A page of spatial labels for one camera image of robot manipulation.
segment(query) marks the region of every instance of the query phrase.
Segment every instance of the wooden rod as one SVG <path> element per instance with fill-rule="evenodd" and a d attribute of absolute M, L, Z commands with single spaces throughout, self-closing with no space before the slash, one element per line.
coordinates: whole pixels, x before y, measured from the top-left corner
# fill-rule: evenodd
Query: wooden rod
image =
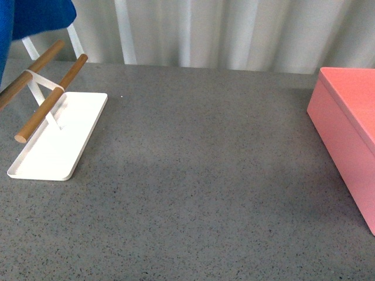
<path fill-rule="evenodd" d="M 77 73 L 83 67 L 84 63 L 87 60 L 87 56 L 82 54 L 75 64 L 71 67 L 71 69 L 67 72 L 64 78 L 59 83 L 64 89 L 68 87 L 70 82 L 75 78 Z M 59 98 L 64 94 L 64 91 L 56 87 L 50 95 L 43 101 L 40 107 L 35 111 L 35 113 L 31 116 L 31 118 L 27 121 L 27 123 L 22 127 L 22 129 L 15 135 L 15 140 L 20 143 L 26 143 L 30 138 L 31 134 L 34 133 L 36 128 L 42 123 L 43 119 L 46 117 L 48 112 L 54 107 L 55 103 L 59 100 Z"/>
<path fill-rule="evenodd" d="M 34 63 L 29 66 L 29 70 L 39 72 L 57 53 L 64 47 L 64 41 L 58 40 L 48 50 L 46 50 Z M 13 82 L 8 85 L 3 92 L 0 93 L 0 111 L 6 107 L 12 98 L 22 90 L 28 82 L 31 81 L 33 75 L 24 71 Z"/>

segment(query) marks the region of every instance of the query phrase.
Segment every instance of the gray countertop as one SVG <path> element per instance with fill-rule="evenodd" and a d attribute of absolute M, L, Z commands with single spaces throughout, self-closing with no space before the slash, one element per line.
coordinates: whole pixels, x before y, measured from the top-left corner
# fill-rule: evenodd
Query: gray countertop
<path fill-rule="evenodd" d="M 0 280 L 374 280 L 375 237 L 306 114 L 316 78 L 86 64 L 68 90 L 108 102 L 61 182 L 6 175 L 24 89 L 0 112 Z"/>

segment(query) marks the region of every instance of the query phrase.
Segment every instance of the white curtain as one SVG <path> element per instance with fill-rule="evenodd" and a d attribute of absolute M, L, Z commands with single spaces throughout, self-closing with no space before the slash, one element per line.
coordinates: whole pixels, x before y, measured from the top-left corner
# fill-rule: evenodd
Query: white curtain
<path fill-rule="evenodd" d="M 90 62 L 316 73 L 375 66 L 374 0 L 73 0 L 73 25 Z M 55 40 L 74 60 L 67 30 Z M 28 57 L 14 42 L 10 57 Z"/>

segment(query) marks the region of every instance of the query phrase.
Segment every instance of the white metal base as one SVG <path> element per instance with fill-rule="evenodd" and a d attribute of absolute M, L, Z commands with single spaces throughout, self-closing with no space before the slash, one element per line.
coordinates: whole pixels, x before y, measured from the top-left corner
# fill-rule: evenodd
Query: white metal base
<path fill-rule="evenodd" d="M 66 92 L 8 170 L 15 179 L 68 180 L 107 102 L 107 94 Z"/>

